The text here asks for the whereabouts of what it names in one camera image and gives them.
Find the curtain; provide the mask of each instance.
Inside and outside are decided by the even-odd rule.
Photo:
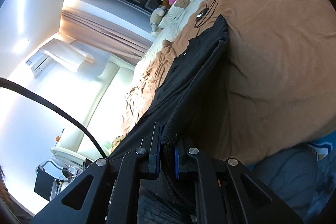
[[[115,23],[69,7],[62,11],[60,33],[134,65],[152,45],[151,41]]]
[[[85,60],[93,63],[91,54],[55,38],[43,45],[39,51],[73,72],[76,72]]]

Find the bed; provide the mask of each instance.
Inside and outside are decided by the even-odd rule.
[[[158,35],[135,68],[119,135],[132,133],[188,41],[221,14],[229,25],[227,63],[209,87],[197,147],[244,164],[336,129],[336,15],[328,0],[219,0],[199,29],[206,2],[191,2]],[[111,158],[122,155],[115,150]]]

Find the metal screw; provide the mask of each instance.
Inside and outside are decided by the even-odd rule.
[[[104,166],[106,163],[107,163],[106,159],[99,159],[99,160],[96,161],[96,164],[98,166]]]
[[[238,165],[238,161],[236,159],[229,159],[227,163],[230,164],[231,166]]]
[[[199,150],[196,147],[192,147],[192,148],[189,148],[188,152],[191,155],[196,155],[198,154]]]
[[[136,149],[135,153],[137,153],[138,155],[143,155],[143,154],[146,153],[146,151],[147,150],[145,148],[139,147],[139,148]]]

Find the white plush toy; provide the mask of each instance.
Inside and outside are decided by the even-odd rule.
[[[161,8],[157,8],[151,15],[151,26],[152,32],[156,32],[158,30],[158,25],[160,24],[162,18],[165,15],[166,7],[162,6]]]

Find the orange blanket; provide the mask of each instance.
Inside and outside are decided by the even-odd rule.
[[[225,69],[212,81],[218,101],[205,108],[194,143],[211,156],[244,164],[336,129],[336,12],[328,0],[218,0],[195,29],[190,17],[128,94],[119,134],[128,133],[149,108],[188,40],[222,14],[230,27]],[[220,123],[210,122],[212,117]]]

